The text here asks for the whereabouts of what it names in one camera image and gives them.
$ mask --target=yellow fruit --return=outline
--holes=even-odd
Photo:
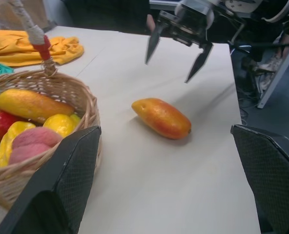
[[[189,119],[160,99],[141,99],[131,107],[149,127],[167,138],[182,139],[191,132]]]
[[[12,142],[14,138],[20,135],[27,129],[35,128],[36,126],[29,122],[18,121],[10,126],[7,133],[2,137],[0,142],[0,167],[6,167],[9,163],[9,158],[12,153]]]
[[[74,121],[75,126],[77,126],[81,121],[81,118],[79,118],[76,114],[72,114],[70,117]]]
[[[70,116],[57,114],[49,119],[43,124],[44,127],[50,128],[56,133],[59,133],[62,137],[67,137],[70,135],[76,125]]]
[[[74,113],[74,108],[66,103],[54,101],[33,91],[19,89],[9,89],[0,94],[0,109],[38,123],[44,123],[56,114],[70,116]]]

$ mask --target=yellow lemon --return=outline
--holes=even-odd
[[[67,137],[70,135],[76,127],[75,122],[71,119],[71,117],[63,114],[57,114],[49,117],[43,126],[52,129],[62,137]]]
[[[81,118],[79,118],[78,115],[76,115],[76,114],[72,114],[70,117],[74,121],[75,126],[77,126],[81,121]]]

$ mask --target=basket handle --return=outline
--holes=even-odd
[[[50,56],[49,47],[50,41],[43,30],[35,25],[31,17],[28,15],[20,0],[8,0],[12,6],[12,10],[21,20],[24,30],[28,34],[28,39],[35,50],[39,51],[43,60],[44,72],[48,76],[52,76],[56,72],[55,63]]]

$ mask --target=floor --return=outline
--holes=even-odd
[[[239,106],[247,112],[242,113],[244,122],[249,126],[262,128],[289,138],[289,68],[281,79],[274,93],[264,109],[255,107],[256,101],[250,100],[246,95],[252,92],[252,87],[245,72],[241,70],[241,59],[244,55],[234,52],[231,56],[236,84],[238,88]]]

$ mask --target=yellow cloth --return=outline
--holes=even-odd
[[[55,62],[64,64],[80,57],[84,48],[76,37],[50,39],[50,54]],[[42,59],[28,41],[24,31],[0,30],[0,63],[10,66],[27,66],[41,63]]]

